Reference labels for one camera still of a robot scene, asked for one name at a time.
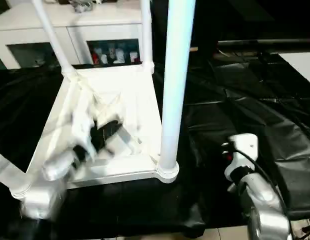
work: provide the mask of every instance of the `cabinet door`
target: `cabinet door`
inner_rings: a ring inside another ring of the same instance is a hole
[[[81,64],[132,65],[143,60],[141,24],[67,29]]]
[[[55,32],[73,65],[79,64],[71,38],[65,27]],[[32,68],[43,64],[58,65],[50,41],[42,28],[0,31],[0,59],[8,69]]]

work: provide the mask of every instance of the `black cloth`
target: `black cloth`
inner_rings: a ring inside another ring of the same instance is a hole
[[[245,224],[238,198],[226,191],[221,155],[221,144],[238,133],[258,136],[257,162],[279,185],[290,219],[310,218],[310,83],[277,55],[213,65],[189,66],[176,181],[69,190],[56,236],[97,239]],[[160,112],[163,77],[156,64]],[[62,79],[60,68],[0,71],[0,153],[24,170]],[[15,233],[20,220],[18,201],[0,185],[0,236]]]

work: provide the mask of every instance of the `white table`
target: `white table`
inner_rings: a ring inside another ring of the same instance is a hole
[[[279,55],[310,82],[310,52],[280,53]]]

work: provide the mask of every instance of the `white wall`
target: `white wall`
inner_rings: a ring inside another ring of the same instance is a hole
[[[7,4],[12,8],[16,6],[17,4],[27,3],[27,2],[30,2],[31,0],[6,0],[6,1],[7,1]]]

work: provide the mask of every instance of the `white shelf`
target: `white shelf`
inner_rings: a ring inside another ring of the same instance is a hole
[[[141,24],[139,0],[94,4],[93,11],[76,13],[71,5],[45,4],[54,27]],[[32,3],[21,3],[0,15],[0,31],[42,28]]]

